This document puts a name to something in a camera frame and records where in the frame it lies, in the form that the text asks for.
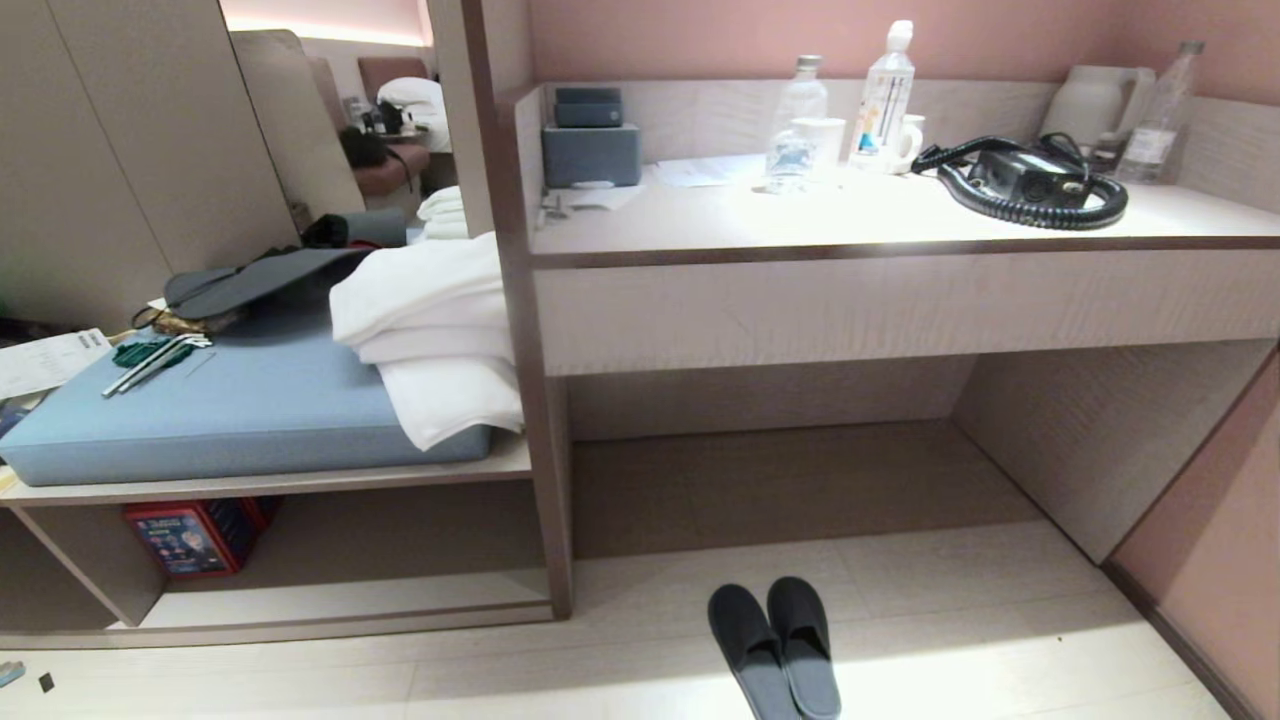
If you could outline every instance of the paper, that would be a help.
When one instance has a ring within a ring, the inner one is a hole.
[[[611,187],[608,190],[589,190],[570,200],[567,205],[575,210],[580,210],[582,208],[617,210],[627,202],[631,202],[631,200],[641,192],[644,192],[643,184],[634,187]]]
[[[0,350],[0,400],[59,387],[110,351],[97,328]]]
[[[689,160],[662,160],[658,179],[675,187],[713,187],[755,181],[764,174],[764,155],[722,155]]]

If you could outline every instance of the tiled floor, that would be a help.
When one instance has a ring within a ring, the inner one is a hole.
[[[1047,521],[590,560],[567,623],[211,648],[6,652],[0,717],[750,717],[721,583],[808,578],[846,719],[1226,715]],[[58,687],[41,694],[35,676]]]

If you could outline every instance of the slipper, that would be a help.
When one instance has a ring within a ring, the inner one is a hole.
[[[809,720],[840,717],[827,611],[818,591],[800,578],[780,578],[769,588],[769,621],[782,639],[782,670],[796,707]]]
[[[707,603],[712,634],[756,720],[801,720],[780,664],[778,635],[742,585],[722,585]]]

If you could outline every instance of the plastic bottle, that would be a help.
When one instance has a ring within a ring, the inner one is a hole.
[[[1190,114],[1192,97],[1196,96],[1196,58],[1203,51],[1201,41],[1183,42],[1178,59],[1160,76],[1147,113],[1133,131],[1116,168],[1120,182],[1149,184],[1160,181],[1169,151]]]
[[[854,150],[850,161],[858,167],[873,168],[884,145],[897,138],[911,97],[915,65],[906,56],[915,26],[911,20],[897,20],[888,28],[884,55],[867,70],[863,102],[858,108],[854,124]]]
[[[791,120],[827,117],[827,87],[818,79],[822,55],[800,55],[796,77],[782,90],[782,99],[769,126],[769,151],[765,167],[767,190],[773,193],[804,188],[813,170],[813,143],[791,129]]]

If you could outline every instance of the desk drawer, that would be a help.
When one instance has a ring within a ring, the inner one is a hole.
[[[552,375],[1280,336],[1280,251],[936,255],[535,273]]]

